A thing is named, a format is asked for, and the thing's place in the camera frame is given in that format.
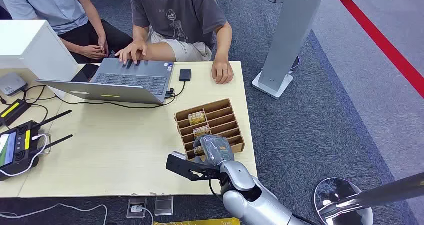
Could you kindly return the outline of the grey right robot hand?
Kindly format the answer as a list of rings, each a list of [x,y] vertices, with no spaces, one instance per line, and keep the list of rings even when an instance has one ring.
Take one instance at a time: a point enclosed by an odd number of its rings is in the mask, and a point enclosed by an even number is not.
[[[205,160],[200,156],[195,156],[194,162],[207,165],[219,166],[225,161],[234,161],[235,156],[228,140],[225,137],[211,134],[204,134],[197,137],[194,141],[193,148],[202,148]]]

